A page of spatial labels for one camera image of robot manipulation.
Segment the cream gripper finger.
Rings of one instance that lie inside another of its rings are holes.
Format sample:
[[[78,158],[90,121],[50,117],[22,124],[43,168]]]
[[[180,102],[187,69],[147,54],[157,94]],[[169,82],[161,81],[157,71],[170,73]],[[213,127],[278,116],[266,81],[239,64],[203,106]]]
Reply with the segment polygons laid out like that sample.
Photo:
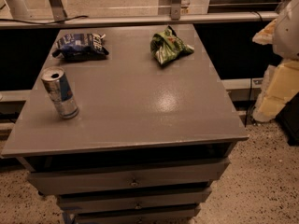
[[[258,122],[275,118],[299,92],[299,62],[283,60],[277,67],[266,69],[252,116]]]
[[[276,23],[277,19],[274,19],[271,22],[269,22],[261,31],[254,35],[252,41],[260,45],[273,44],[273,35]]]

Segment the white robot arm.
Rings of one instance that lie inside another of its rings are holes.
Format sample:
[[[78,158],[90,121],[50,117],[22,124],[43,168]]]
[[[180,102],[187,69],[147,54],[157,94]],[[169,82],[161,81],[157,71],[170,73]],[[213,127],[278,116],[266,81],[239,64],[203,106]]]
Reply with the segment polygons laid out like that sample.
[[[299,92],[299,0],[291,0],[252,41],[271,44],[282,58],[277,67],[269,65],[264,72],[262,91],[252,112],[256,121],[268,122]]]

